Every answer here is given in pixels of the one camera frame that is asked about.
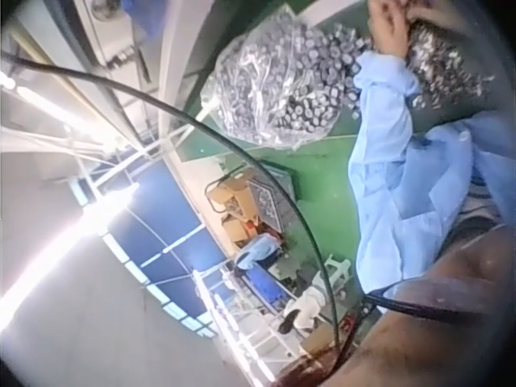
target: white wall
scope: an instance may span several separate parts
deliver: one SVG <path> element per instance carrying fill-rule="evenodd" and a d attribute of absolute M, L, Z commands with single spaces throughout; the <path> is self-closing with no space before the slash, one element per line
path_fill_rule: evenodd
<path fill-rule="evenodd" d="M 79 213 L 66 185 L 42 185 L 34 171 L 30 155 L 2 154 L 2 282 Z M 163 312 L 97 237 L 35 288 L 0 339 L 2 358 L 30 386 L 247 384 L 211 341 Z"/>

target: clear plastic bag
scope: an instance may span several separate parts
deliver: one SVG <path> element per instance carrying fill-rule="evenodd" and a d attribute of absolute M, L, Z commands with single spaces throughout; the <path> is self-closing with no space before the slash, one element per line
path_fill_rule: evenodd
<path fill-rule="evenodd" d="M 347 93 L 366 46 L 342 26 L 330 35 L 308 28 L 283 6 L 221 53 L 202 105 L 215 106 L 212 117 L 232 138 L 298 148 L 328 135 L 343 107 L 355 109 L 358 93 Z"/>

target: black wire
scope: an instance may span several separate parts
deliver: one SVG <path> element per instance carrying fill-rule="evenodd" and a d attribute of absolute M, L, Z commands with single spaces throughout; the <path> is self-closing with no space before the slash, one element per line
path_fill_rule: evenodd
<path fill-rule="evenodd" d="M 127 93 L 132 95 L 133 97 L 139 98 L 142 101 L 149 103 L 158 109 L 162 109 L 163 111 L 169 113 L 170 115 L 176 116 L 185 123 L 188 123 L 201 131 L 202 133 L 208 135 L 212 139 L 216 140 L 223 146 L 229 148 L 232 152 L 236 153 L 242 159 L 247 161 L 250 165 L 252 165 L 255 169 L 259 170 L 276 188 L 281 196 L 284 197 L 284 199 L 289 203 L 290 208 L 292 208 L 293 212 L 297 215 L 299 218 L 299 221 L 301 222 L 301 225 L 306 231 L 306 234 L 308 235 L 308 240 L 310 241 L 310 244 L 312 245 L 312 248 L 315 252 L 315 258 L 317 260 L 319 269 L 321 270 L 322 274 L 322 281 L 324 282 L 324 287 L 326 288 L 328 299 L 330 301 L 330 307 L 331 307 L 331 320 L 333 325 L 333 332 L 334 332 L 334 340 L 335 340 L 335 348 L 339 348 L 339 319 L 337 317 L 337 306 L 335 304 L 335 296 L 333 294 L 333 291 L 331 289 L 330 284 L 330 278 L 328 276 L 328 272 L 324 266 L 324 259 L 321 256 L 321 252 L 319 251 L 319 247 L 317 245 L 317 242 L 315 241 L 314 234 L 312 234 L 311 229 L 308 226 L 308 223 L 306 222 L 305 218 L 303 217 L 301 211 L 296 206 L 296 203 L 292 200 L 290 195 L 285 191 L 283 186 L 276 180 L 276 178 L 254 157 L 252 157 L 249 153 L 245 152 L 241 147 L 233 143 L 231 140 L 227 139 L 217 131 L 214 131 L 210 127 L 208 127 L 205 123 L 201 123 L 197 121 L 195 118 L 191 117 L 190 115 L 186 114 L 184 111 L 181 111 L 177 109 L 176 107 L 170 106 L 159 99 L 156 99 L 152 97 L 149 94 L 144 93 L 143 91 L 133 89 L 132 87 L 129 87 L 127 85 L 124 85 L 122 83 L 112 81 L 111 79 L 107 79 L 104 77 L 100 77 L 97 75 L 89 74 L 89 73 L 83 73 L 81 71 L 76 71 L 72 69 L 65 69 L 62 67 L 55 66 L 53 64 L 41 64 L 34 62 L 32 60 L 26 60 L 23 58 L 19 58 L 17 56 L 14 56 L 8 52 L 2 51 L 2 58 L 8 62 L 11 62 L 12 64 L 16 64 L 18 66 L 24 67 L 25 69 L 30 69 L 33 71 L 39 71 L 42 73 L 51 73 L 55 75 L 61 75 L 62 77 L 71 77 L 80 79 L 82 81 L 92 82 L 95 84 L 101 84 L 104 86 L 107 86 L 111 89 L 116 89 L 118 91 L 121 91 L 123 93 Z"/>

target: box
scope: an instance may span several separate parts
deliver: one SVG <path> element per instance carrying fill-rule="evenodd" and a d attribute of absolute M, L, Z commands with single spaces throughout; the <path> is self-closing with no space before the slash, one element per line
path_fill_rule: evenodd
<path fill-rule="evenodd" d="M 208 192 L 208 199 L 226 207 L 228 214 L 247 222 L 258 219 L 258 208 L 248 187 L 248 180 L 254 176 L 252 169 L 246 169 L 242 173 L 220 182 Z"/>
<path fill-rule="evenodd" d="M 333 344 L 333 327 L 323 322 L 315 331 L 301 341 L 301 347 L 311 355 L 314 355 L 324 348 L 328 348 Z"/>
<path fill-rule="evenodd" d="M 223 219 L 223 227 L 231 242 L 239 242 L 249 238 L 246 227 L 240 219 L 228 215 Z"/>

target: white chair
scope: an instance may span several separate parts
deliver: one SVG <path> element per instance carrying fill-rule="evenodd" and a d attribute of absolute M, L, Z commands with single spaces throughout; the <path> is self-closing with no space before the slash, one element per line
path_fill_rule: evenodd
<path fill-rule="evenodd" d="M 350 260 L 343 260 L 342 262 L 338 262 L 337 260 L 333 259 L 333 254 L 330 254 L 327 261 L 324 263 L 324 267 L 328 271 L 330 286 L 333 290 L 333 293 L 339 292 L 352 278 L 352 263 Z M 320 289 L 326 288 L 324 286 L 323 276 L 321 275 L 320 271 L 315 274 L 315 277 L 312 280 L 312 285 L 316 285 Z"/>

